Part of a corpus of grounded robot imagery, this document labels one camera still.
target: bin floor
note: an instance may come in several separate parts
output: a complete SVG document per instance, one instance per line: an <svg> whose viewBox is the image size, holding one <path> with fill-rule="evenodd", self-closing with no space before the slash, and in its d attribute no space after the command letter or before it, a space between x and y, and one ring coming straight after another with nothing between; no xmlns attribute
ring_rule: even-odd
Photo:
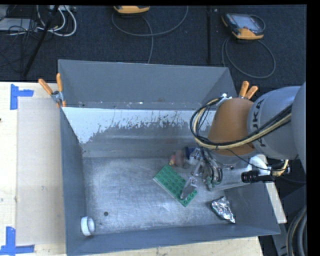
<svg viewBox="0 0 320 256"><path fill-rule="evenodd" d="M210 208L225 195L197 178L197 194L184 207L153 179L167 158L83 158L87 214L96 234L226 224ZM195 166L174 167L187 180Z"/></svg>

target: crumpled foil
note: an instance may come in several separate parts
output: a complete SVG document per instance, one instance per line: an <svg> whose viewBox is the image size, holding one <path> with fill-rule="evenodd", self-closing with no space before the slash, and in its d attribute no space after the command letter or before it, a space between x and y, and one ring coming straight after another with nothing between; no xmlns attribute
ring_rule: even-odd
<svg viewBox="0 0 320 256"><path fill-rule="evenodd" d="M225 196L211 202L211 208L222 219L236 223L234 215L230 209L230 203Z"/></svg>

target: wooden table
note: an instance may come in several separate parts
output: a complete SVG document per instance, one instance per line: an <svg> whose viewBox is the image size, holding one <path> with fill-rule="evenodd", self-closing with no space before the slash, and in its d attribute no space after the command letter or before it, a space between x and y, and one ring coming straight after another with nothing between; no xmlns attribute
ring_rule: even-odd
<svg viewBox="0 0 320 256"><path fill-rule="evenodd" d="M33 90L10 110L11 84ZM56 84L49 84L53 91ZM66 255L59 109L38 83L0 82L0 246L6 227L24 255ZM268 186L278 222L285 223L274 184ZM262 256L257 237L200 242L103 254L106 256Z"/></svg>

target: green lego plate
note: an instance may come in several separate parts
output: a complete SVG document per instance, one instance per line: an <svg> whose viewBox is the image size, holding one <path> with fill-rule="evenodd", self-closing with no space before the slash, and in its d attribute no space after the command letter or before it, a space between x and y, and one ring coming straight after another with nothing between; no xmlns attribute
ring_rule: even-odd
<svg viewBox="0 0 320 256"><path fill-rule="evenodd" d="M169 194L184 207L186 207L197 194L197 190L194 190L192 193L188 194L186 199L180 199L180 194L184 189L186 180L176 173L175 170L168 164L165 165L155 175L153 180L157 182L164 190L169 192Z"/></svg>

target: black pole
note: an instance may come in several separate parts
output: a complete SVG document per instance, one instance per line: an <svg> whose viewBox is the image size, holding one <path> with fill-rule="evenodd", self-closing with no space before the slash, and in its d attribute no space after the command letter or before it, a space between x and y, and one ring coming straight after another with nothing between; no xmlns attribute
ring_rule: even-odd
<svg viewBox="0 0 320 256"><path fill-rule="evenodd" d="M43 41L44 41L47 33L48 33L49 27L51 26L51 23L52 23L52 21L54 20L54 17L55 17L55 15L56 15L56 13L58 12L58 8L59 8L59 4L56 4L56 5L54 6L54 8L53 8L52 13L49 12L48 21L47 21L47 23L46 23L46 25L45 25L45 27L44 27L43 33L42 33L42 35L41 35L41 38L40 38L40 40L39 40L39 42L38 42L38 44L37 44L37 46L36 46L36 48L35 48L35 50L34 50L33 55L31 56L31 58L29 59L27 65L26 65L26 67L25 67L25 71L23 72L23 76L24 76L24 77L27 76L27 74L29 73L29 70L30 70L32 64L34 63L34 60L35 60L35 58L36 58L36 56L37 56L37 54L38 54L38 51L39 51L39 49L40 49L40 47L41 47L41 45L42 45L42 43L43 43Z"/></svg>
<svg viewBox="0 0 320 256"><path fill-rule="evenodd" d="M212 8L210 5L207 5L206 6L206 31L207 31L207 42L208 42L207 62L209 65L212 64L212 61L211 61L211 14L212 14Z"/></svg>

